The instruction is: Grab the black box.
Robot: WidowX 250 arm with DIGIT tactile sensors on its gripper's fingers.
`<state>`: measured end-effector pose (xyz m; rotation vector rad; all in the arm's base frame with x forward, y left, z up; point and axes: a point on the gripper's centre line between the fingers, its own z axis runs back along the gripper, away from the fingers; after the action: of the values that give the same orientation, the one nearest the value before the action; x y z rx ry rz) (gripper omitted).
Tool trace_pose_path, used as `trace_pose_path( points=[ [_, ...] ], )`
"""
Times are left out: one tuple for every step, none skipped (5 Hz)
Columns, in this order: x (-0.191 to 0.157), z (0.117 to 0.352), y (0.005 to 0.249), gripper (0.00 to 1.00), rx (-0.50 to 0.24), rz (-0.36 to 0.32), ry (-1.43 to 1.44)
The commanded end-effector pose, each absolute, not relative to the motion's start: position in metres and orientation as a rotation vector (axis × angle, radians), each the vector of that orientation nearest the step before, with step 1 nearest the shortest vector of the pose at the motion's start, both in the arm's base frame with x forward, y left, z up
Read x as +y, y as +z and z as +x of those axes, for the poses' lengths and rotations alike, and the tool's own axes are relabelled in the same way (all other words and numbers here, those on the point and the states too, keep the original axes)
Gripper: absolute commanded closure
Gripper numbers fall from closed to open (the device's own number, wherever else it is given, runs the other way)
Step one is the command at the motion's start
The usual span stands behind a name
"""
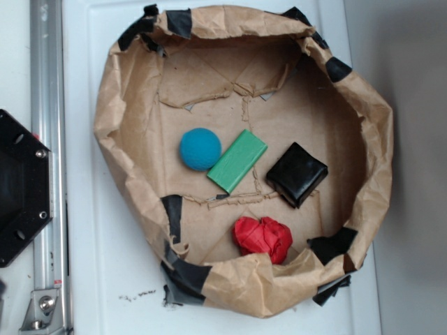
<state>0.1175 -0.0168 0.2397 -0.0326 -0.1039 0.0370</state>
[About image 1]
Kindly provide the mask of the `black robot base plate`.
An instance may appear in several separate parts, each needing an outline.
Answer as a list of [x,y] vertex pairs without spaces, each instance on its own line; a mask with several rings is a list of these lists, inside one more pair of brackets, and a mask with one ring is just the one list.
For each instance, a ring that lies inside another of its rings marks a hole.
[[9,266],[52,218],[51,151],[1,111],[1,267]]

